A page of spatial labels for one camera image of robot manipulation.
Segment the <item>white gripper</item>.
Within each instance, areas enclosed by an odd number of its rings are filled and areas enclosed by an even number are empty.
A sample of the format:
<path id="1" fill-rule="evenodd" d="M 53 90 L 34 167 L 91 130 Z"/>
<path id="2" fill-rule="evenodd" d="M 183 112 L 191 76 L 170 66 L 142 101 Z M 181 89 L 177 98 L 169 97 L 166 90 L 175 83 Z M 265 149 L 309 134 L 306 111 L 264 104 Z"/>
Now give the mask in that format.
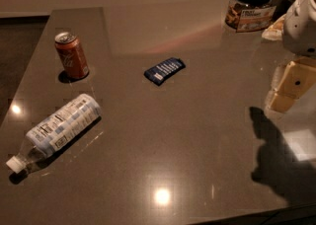
<path id="1" fill-rule="evenodd" d="M 286 113 L 316 84 L 316 0 L 293 2 L 284 18 L 282 42 L 302 56 L 276 68 L 266 108 L 277 113 Z"/>

